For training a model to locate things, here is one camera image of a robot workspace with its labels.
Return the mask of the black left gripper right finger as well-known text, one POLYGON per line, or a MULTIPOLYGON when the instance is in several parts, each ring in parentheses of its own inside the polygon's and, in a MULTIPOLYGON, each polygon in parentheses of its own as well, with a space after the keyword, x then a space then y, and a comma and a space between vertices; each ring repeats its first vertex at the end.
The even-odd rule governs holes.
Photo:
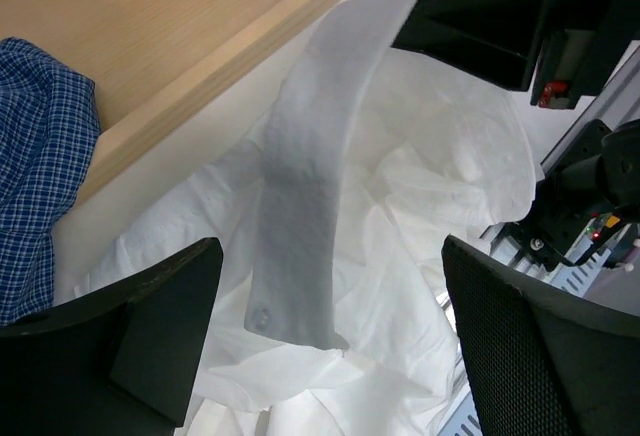
POLYGON ((517 272, 453 236, 441 255, 483 434, 638 434, 638 317, 517 272))

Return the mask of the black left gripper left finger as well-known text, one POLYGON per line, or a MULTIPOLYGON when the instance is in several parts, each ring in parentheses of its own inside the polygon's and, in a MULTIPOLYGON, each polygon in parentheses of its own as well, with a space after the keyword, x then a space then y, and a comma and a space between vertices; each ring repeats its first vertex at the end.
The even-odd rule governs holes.
POLYGON ((4 435, 171 435, 185 424, 223 251, 204 238, 1 330, 4 435))

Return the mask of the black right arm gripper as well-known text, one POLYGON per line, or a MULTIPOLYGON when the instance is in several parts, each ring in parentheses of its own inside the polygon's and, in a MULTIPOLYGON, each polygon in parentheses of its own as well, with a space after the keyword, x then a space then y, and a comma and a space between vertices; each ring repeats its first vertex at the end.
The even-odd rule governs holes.
POLYGON ((393 47, 572 109, 639 36, 639 0, 418 0, 393 47))

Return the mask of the white shirt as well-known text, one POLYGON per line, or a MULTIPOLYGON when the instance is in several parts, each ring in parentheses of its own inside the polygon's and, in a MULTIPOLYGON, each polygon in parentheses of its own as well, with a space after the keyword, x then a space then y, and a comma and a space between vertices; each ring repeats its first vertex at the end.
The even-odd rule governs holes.
POLYGON ((438 431, 458 353, 443 243, 522 218, 536 161, 507 91, 392 47, 417 1, 331 10, 256 124, 75 286, 219 239, 187 434, 438 431))

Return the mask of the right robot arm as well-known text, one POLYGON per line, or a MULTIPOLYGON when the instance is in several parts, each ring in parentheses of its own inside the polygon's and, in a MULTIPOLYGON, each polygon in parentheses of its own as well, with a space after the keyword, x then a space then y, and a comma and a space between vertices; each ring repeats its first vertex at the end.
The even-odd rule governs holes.
POLYGON ((639 0, 418 0, 395 39, 543 109, 591 98, 489 255, 444 244, 463 381, 446 435, 639 431, 639 320, 585 297, 639 265, 638 41, 639 0))

